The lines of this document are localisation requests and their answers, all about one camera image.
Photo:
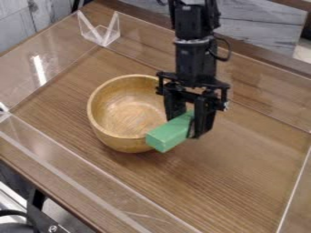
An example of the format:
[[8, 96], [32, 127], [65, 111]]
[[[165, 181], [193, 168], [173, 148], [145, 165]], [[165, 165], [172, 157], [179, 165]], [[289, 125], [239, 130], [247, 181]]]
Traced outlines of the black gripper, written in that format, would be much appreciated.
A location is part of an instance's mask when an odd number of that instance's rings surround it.
[[175, 41], [176, 72], [156, 73], [158, 85], [156, 93], [164, 96], [167, 120], [185, 112], [185, 101], [192, 102], [193, 94], [185, 88], [205, 87], [209, 96], [203, 94], [195, 101], [195, 114], [187, 132], [188, 138], [199, 139], [211, 131], [216, 111], [225, 110], [229, 85], [216, 78], [217, 62], [225, 62], [231, 56], [217, 56], [217, 38]]

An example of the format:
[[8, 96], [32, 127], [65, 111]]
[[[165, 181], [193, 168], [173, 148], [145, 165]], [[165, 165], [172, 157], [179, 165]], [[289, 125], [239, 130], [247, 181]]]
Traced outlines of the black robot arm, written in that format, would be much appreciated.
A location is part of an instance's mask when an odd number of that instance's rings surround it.
[[167, 119], [195, 107], [187, 126], [187, 136], [199, 138], [211, 131], [216, 113], [227, 109], [229, 85], [216, 77], [219, 62], [229, 58], [217, 55], [220, 38], [213, 30], [220, 26], [216, 0], [187, 2], [168, 0], [175, 30], [175, 70], [156, 73], [156, 93], [164, 97]]

